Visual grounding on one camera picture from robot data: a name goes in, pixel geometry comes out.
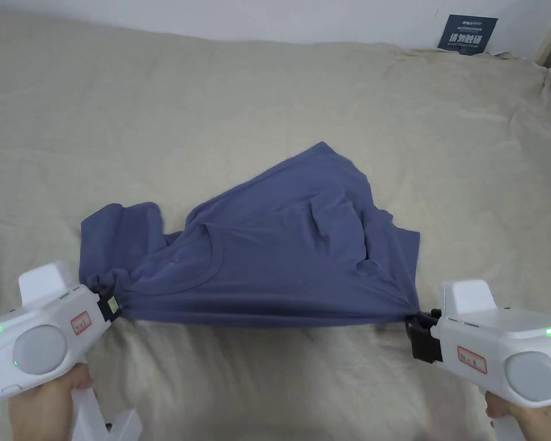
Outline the person's left hand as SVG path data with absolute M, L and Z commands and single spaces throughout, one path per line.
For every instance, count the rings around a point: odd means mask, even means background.
M 77 363 L 69 372 L 7 401 L 13 440 L 71 440 L 72 392 L 92 386 L 88 365 Z

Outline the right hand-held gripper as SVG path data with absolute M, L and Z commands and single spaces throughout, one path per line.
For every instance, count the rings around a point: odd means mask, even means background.
M 406 318 L 415 359 L 524 408 L 551 406 L 551 315 L 498 307 L 483 280 L 446 281 L 441 308 Z M 526 440 L 511 417 L 498 440 Z

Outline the person's right hand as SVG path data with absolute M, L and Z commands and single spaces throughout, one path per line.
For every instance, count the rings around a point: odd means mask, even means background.
M 492 419 L 513 417 L 526 440 L 551 440 L 551 406 L 524 408 L 486 393 L 486 414 Z

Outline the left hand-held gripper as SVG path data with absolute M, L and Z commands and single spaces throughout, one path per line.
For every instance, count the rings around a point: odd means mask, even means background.
M 60 262 L 19 278 L 21 306 L 0 317 L 0 401 L 50 382 L 77 363 L 120 315 L 114 275 L 91 276 L 91 290 Z M 92 386 L 74 390 L 71 440 L 138 440 L 135 409 L 106 422 Z

